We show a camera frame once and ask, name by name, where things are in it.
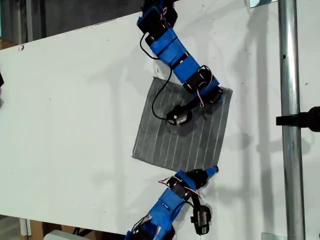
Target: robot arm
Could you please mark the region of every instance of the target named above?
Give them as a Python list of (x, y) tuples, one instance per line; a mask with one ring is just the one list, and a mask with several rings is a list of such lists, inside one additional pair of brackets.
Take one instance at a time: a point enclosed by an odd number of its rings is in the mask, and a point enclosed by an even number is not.
[(217, 166), (206, 171), (201, 169), (179, 171), (174, 176), (159, 181), (168, 188), (151, 210), (133, 226), (131, 231), (127, 232), (125, 240), (171, 240), (175, 235), (172, 223), (185, 203), (192, 205), (188, 202), (189, 198), (193, 201), (191, 222), (195, 231), (198, 235), (207, 234), (211, 213), (207, 206), (200, 204), (196, 190), (203, 187), (218, 171)]
[(190, 121), (191, 108), (216, 104), (221, 101), (222, 90), (219, 82), (206, 65), (199, 65), (176, 35), (173, 26), (178, 14), (172, 0), (146, 0), (142, 7), (142, 16), (137, 26), (148, 33), (145, 42), (157, 56), (150, 56), (141, 44), (142, 50), (151, 58), (161, 60), (170, 67), (183, 87), (195, 96), (191, 104), (176, 106), (167, 114), (166, 120), (172, 125), (185, 124)]

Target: white table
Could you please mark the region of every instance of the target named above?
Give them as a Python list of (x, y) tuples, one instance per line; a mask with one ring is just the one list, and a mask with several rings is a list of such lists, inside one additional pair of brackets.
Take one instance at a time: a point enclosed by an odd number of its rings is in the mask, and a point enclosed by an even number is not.
[[(302, 111), (320, 104), (319, 7), (298, 1)], [(201, 191), (213, 211), (202, 239), (286, 235), (277, 4), (183, 0), (176, 10), (188, 51), (234, 91), (220, 173)], [(152, 76), (169, 73), (141, 51), (138, 16), (0, 52), (0, 214), (125, 234), (163, 192), (157, 180), (174, 173), (131, 158)], [(320, 135), (303, 129), (302, 143), (306, 235), (316, 240)], [(177, 238), (198, 239), (186, 209)]]

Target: cardboard box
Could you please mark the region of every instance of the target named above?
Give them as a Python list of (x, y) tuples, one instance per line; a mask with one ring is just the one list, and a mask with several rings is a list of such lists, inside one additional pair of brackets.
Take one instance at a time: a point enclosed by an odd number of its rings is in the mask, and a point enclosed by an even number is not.
[(3, 39), (0, 38), (0, 50), (8, 49), (8, 48), (11, 48), (13, 46), (16, 46), (16, 44), (8, 42), (8, 41), (3, 40)]

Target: silver pipe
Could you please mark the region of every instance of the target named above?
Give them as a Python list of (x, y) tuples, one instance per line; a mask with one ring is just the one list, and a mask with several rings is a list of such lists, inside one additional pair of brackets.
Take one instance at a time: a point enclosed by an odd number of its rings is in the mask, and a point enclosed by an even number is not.
[[(296, 0), (279, 0), (279, 40), (282, 116), (300, 112)], [(285, 207), (288, 240), (305, 240), (305, 207), (301, 131), (282, 127)]]

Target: gray cloth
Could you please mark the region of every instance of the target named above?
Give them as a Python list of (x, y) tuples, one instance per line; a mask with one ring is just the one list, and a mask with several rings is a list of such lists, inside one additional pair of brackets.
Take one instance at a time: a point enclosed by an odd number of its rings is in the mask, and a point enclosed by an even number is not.
[[(218, 164), (224, 140), (232, 90), (223, 89), (223, 101), (192, 110), (193, 117), (185, 125), (173, 126), (156, 118), (152, 102), (165, 83), (154, 78), (145, 101), (132, 157), (152, 165), (178, 171), (207, 169)], [(158, 116), (166, 114), (177, 104), (193, 99), (182, 85), (169, 82), (154, 104)]]

